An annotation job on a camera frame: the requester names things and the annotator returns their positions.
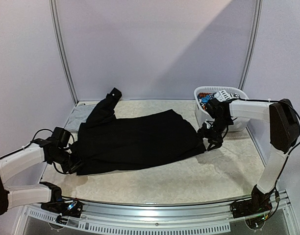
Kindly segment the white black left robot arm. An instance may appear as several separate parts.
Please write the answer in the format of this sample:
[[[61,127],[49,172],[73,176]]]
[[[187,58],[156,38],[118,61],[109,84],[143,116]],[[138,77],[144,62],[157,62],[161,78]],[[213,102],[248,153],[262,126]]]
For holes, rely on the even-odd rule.
[[[39,163],[61,167],[57,172],[63,175],[74,174],[82,161],[69,153],[69,141],[73,139],[69,131],[55,127],[45,140],[33,137],[27,145],[0,157],[0,215],[18,206],[39,203],[42,209],[61,217],[81,216],[83,203],[78,199],[64,200],[61,188],[52,183],[6,186],[13,176]]]

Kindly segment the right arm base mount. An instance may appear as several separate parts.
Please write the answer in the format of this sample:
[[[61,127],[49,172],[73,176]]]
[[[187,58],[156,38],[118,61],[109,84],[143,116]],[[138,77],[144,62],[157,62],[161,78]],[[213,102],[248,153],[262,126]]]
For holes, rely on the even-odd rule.
[[[257,209],[255,208],[254,203],[251,201],[251,199],[237,199],[230,204],[230,211],[233,215],[233,218],[247,217],[254,214],[263,214],[265,212],[268,212],[267,215],[263,215],[263,220],[267,220],[278,209],[280,196],[276,196],[275,201],[277,202],[277,205],[275,210],[273,210],[270,199],[266,200],[262,205],[259,205]]]

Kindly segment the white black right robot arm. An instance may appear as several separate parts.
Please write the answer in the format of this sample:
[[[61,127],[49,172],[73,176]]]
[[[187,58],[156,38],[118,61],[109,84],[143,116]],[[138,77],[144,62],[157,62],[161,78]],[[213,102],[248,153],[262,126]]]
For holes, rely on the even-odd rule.
[[[207,139],[209,151],[223,145],[224,132],[234,124],[234,118],[249,119],[253,135],[263,134],[267,141],[269,156],[246,206],[250,213],[258,213],[265,207],[265,198],[275,190],[289,156],[300,145],[298,112],[289,99],[240,98],[220,102],[214,98],[207,102],[205,110],[213,120],[211,124],[204,123],[198,135]]]

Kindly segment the grey t-shirt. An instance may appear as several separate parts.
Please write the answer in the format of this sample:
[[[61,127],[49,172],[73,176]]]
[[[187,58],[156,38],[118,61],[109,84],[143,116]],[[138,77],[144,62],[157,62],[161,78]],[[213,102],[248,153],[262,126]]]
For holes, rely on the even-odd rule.
[[[81,104],[75,107],[68,118],[65,129],[69,132],[78,132],[80,125],[86,122],[94,108],[95,104]]]

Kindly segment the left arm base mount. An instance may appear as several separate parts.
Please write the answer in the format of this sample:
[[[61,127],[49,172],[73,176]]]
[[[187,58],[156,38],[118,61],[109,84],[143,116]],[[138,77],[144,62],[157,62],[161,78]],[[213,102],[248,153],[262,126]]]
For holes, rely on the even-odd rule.
[[[41,203],[41,209],[60,214],[80,218],[84,204],[77,198],[63,199],[61,196],[52,197],[49,202]]]

